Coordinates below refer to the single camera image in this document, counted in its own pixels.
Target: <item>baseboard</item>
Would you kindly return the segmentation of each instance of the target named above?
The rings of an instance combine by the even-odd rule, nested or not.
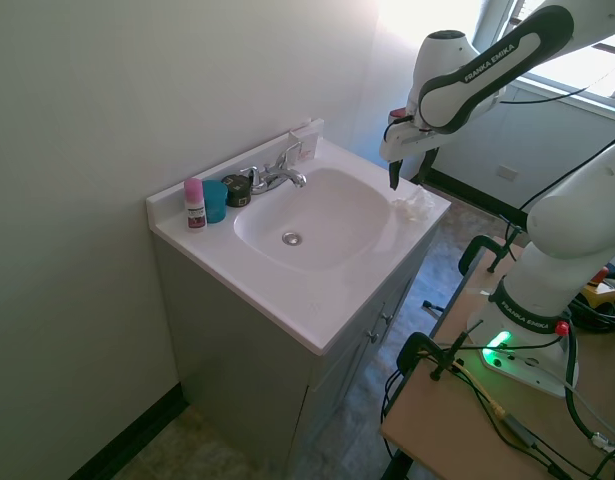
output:
[[[178,383],[94,455],[70,480],[110,480],[186,407]]]
[[[527,214],[525,212],[491,195],[483,193],[460,180],[456,180],[449,175],[439,172],[438,170],[432,168],[427,173],[425,176],[425,184],[491,213],[492,215],[502,215],[516,225],[526,228]]]

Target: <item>white countertop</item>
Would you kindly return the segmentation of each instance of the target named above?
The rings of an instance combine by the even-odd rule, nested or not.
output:
[[[250,153],[257,155],[255,164],[259,164],[264,148],[282,150],[284,144],[279,142],[279,139],[272,140],[197,178],[220,179],[234,173],[238,166],[248,165]],[[401,180],[394,192],[389,188],[386,170],[322,139],[316,158],[300,163],[296,169],[309,182],[310,172],[321,168],[339,169],[347,173],[353,171],[357,179],[374,188],[389,202],[407,198],[420,188]],[[294,187],[291,182],[286,182],[277,190],[282,188]],[[390,204],[389,218],[382,232],[376,236],[375,242],[354,256],[354,261],[342,262],[324,270],[301,271],[270,261],[235,232],[234,222],[238,215],[252,208],[263,196],[274,193],[271,191],[254,196],[252,203],[244,208],[228,207],[227,217],[222,222],[209,225],[204,232],[191,233],[186,229],[181,183],[147,200],[150,227],[156,235],[317,355],[328,350],[354,314],[449,207],[448,201],[429,193],[434,205],[427,218],[412,221]]]

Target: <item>gray cabinet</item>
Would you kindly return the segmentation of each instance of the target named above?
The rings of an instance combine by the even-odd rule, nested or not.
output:
[[[156,237],[187,401],[252,460],[289,472],[385,341],[434,233],[427,232],[322,356]]]

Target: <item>sink drain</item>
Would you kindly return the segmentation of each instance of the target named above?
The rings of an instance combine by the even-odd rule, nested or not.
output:
[[[283,233],[283,242],[291,247],[303,243],[303,237],[294,232]]]

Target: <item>yellow object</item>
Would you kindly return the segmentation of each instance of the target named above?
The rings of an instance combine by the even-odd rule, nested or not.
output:
[[[489,405],[491,406],[491,409],[494,411],[494,415],[496,415],[496,418],[498,418],[498,420],[502,420],[503,418],[505,418],[505,415],[506,415],[505,409],[501,407],[500,404],[496,402],[493,398],[491,398],[491,395],[489,395],[487,390],[485,390],[485,387],[483,387],[482,383],[480,383],[478,379],[474,377],[471,374],[471,372],[467,370],[465,367],[463,367],[460,363],[454,362],[453,366],[456,367],[458,370],[460,370],[463,373],[463,375],[469,378],[472,381],[472,383],[476,385],[476,388],[480,390],[480,393],[482,393],[483,397],[485,397],[487,401],[489,402]]]
[[[610,287],[606,283],[599,283],[598,285],[587,284],[580,291],[587,299],[587,303],[593,309],[598,308],[603,303],[615,302],[615,288]]]

